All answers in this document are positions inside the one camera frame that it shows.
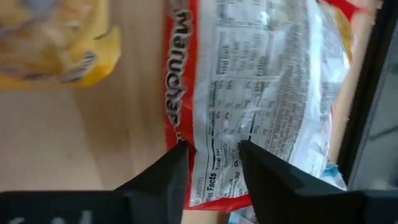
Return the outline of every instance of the ramen noodle package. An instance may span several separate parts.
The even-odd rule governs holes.
[[[320,177],[355,10],[343,0],[169,2],[166,136],[169,149],[192,145],[186,209],[250,205],[243,139]]]
[[[108,0],[0,3],[0,89],[92,85],[119,56]]]

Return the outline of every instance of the yellow snack bag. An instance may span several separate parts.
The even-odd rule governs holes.
[[[90,86],[120,57],[108,0],[3,0],[0,89]]]

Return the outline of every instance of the light wood surface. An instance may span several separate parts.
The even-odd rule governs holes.
[[[113,189],[165,153],[164,1],[111,2],[113,21],[123,32],[123,56],[110,77],[86,90],[0,94],[0,191]],[[369,21],[359,23],[359,32],[369,32]],[[358,44],[366,42],[358,37]],[[360,56],[355,63],[359,68]],[[335,105],[333,158],[357,72]],[[217,223],[220,217],[185,212],[183,219]]]

